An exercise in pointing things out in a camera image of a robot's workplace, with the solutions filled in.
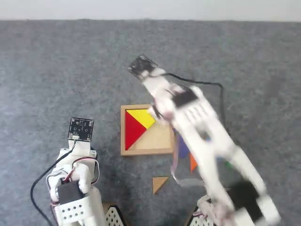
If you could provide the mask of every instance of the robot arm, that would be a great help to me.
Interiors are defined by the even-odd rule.
[[[96,160],[91,150],[93,120],[72,118],[69,129],[69,149],[63,148],[58,158],[72,150],[47,176],[51,206],[60,226],[105,226],[101,196],[92,182]]]
[[[225,206],[228,212],[241,208],[219,181],[217,157],[228,160],[250,182],[256,190],[254,193],[258,194],[254,198],[265,196],[266,187],[262,178],[243,150],[234,144],[198,87],[188,88],[169,83],[164,77],[166,72],[143,55],[130,65],[129,71],[154,97],[150,114],[163,123],[170,123],[179,132],[199,165],[207,193],[217,203]],[[247,221],[241,224],[239,220],[234,220],[232,225],[235,225],[234,222],[238,226],[247,225]]]

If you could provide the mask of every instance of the orange tangram piece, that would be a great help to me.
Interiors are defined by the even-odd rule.
[[[193,170],[198,166],[196,160],[193,158],[192,154],[190,153],[190,171],[191,173]]]

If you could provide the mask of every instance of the tangram puzzle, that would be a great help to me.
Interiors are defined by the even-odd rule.
[[[174,133],[148,114],[150,105],[121,106],[121,155],[167,154],[174,151]]]

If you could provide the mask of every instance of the perforated metal plate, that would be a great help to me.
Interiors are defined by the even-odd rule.
[[[107,226],[125,226],[121,220],[121,217],[115,207],[110,207],[105,214],[105,220]]]
[[[209,219],[203,219],[202,217],[195,217],[190,219],[191,222],[187,226],[215,226],[215,224]]]

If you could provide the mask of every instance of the wire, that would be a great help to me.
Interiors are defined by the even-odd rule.
[[[181,81],[186,81],[186,82],[191,82],[191,83],[195,83],[195,84],[202,84],[202,85],[212,85],[212,86],[219,86],[220,87],[220,113],[221,113],[221,119],[222,119],[222,123],[224,124],[224,126],[226,127],[226,115],[225,115],[225,106],[224,106],[224,87],[222,84],[218,83],[218,82],[208,82],[208,81],[195,81],[192,79],[186,79],[186,78],[182,78],[181,76],[178,76],[176,74],[173,73],[164,73],[161,76],[172,76],[178,80]]]
[[[72,173],[73,173],[74,170],[75,170],[75,167],[72,167],[70,173],[67,174],[67,176],[65,177],[65,179],[63,180],[63,182],[66,182],[69,179],[71,179],[71,175],[72,175]]]
[[[94,185],[94,184],[96,184],[99,181],[99,177],[100,177],[99,162],[95,158],[92,158],[92,157],[81,157],[79,159],[74,160],[73,163],[72,163],[72,166],[74,165],[74,163],[76,163],[78,161],[83,161],[83,160],[87,160],[87,159],[94,160],[96,162],[96,164],[97,164],[98,176],[97,176],[97,179],[95,181],[91,182],[91,185]]]
[[[60,158],[58,158],[58,159],[55,161],[55,163],[53,163],[53,164],[52,164],[45,172],[43,172],[42,175],[39,176],[39,177],[33,182],[32,187],[31,187],[31,189],[30,189],[30,200],[32,201],[33,206],[34,206],[35,209],[40,213],[40,215],[42,215],[42,217],[47,221],[47,223],[48,223],[49,226],[53,226],[53,224],[51,223],[51,221],[49,220],[49,218],[46,216],[46,214],[45,214],[45,213],[40,209],[40,207],[38,207],[38,205],[36,204],[36,201],[34,200],[34,197],[33,197],[33,190],[34,190],[34,187],[37,185],[37,183],[38,183],[38,182],[39,182],[39,181],[40,181],[40,180],[41,180],[41,179],[42,179],[49,171],[51,171],[51,169],[52,169],[53,167],[55,167],[57,163],[59,163],[62,159],[66,158],[67,155],[69,155],[69,154],[73,151],[76,142],[77,142],[77,140],[74,140],[74,144],[73,144],[72,149],[71,149],[69,152],[63,154]]]

